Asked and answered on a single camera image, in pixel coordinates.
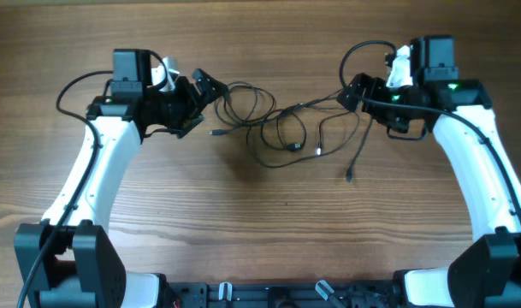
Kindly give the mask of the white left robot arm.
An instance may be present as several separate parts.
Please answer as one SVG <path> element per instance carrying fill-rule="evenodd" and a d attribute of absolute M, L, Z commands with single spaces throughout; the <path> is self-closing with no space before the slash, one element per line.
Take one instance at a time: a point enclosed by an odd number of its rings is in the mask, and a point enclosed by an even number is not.
<path fill-rule="evenodd" d="M 85 135 L 74 166 L 39 222 L 21 224 L 15 254 L 18 306 L 180 307 L 162 274 L 125 269 L 108 236 L 122 178 L 144 140 L 186 136 L 228 87 L 197 69 L 191 77 L 152 50 L 116 49 L 101 95 L 80 117 Z"/>

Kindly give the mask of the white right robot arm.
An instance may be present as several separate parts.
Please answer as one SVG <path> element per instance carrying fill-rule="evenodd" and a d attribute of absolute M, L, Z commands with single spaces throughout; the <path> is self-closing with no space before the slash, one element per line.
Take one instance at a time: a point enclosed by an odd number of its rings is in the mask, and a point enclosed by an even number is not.
<path fill-rule="evenodd" d="M 343 80 L 338 102 L 391 139 L 421 121 L 444 150 L 468 208 L 472 245 L 446 267 L 395 272 L 401 307 L 521 307 L 521 183 L 483 83 L 462 79 L 449 35 L 414 38 L 385 56 L 388 77 Z"/>

